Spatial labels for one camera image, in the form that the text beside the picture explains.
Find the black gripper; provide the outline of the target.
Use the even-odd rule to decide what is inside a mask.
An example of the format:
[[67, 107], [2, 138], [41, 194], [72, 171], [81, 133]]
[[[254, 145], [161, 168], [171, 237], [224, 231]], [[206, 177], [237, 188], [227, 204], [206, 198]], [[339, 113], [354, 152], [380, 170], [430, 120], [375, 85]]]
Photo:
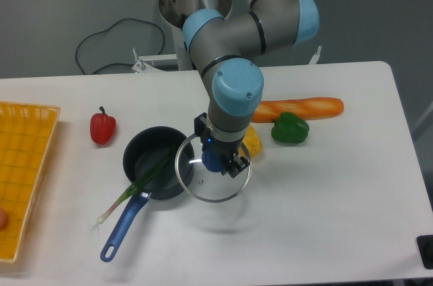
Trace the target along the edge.
[[202, 144], [203, 161], [222, 161], [222, 175], [230, 175], [235, 178], [250, 165], [245, 156], [240, 156], [240, 148], [244, 129], [227, 132], [219, 129], [208, 118], [207, 113], [202, 113], [194, 119], [194, 134]]

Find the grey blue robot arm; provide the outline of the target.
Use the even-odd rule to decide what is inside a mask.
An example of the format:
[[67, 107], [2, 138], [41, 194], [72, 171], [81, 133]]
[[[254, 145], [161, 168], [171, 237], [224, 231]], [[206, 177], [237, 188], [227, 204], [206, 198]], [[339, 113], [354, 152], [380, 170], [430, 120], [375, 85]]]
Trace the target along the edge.
[[238, 149], [262, 95], [264, 78], [251, 58], [313, 38], [319, 12], [313, 0], [247, 0], [247, 13], [228, 18], [219, 0], [174, 0], [183, 52], [209, 96], [195, 121], [205, 167], [237, 176], [249, 166]]

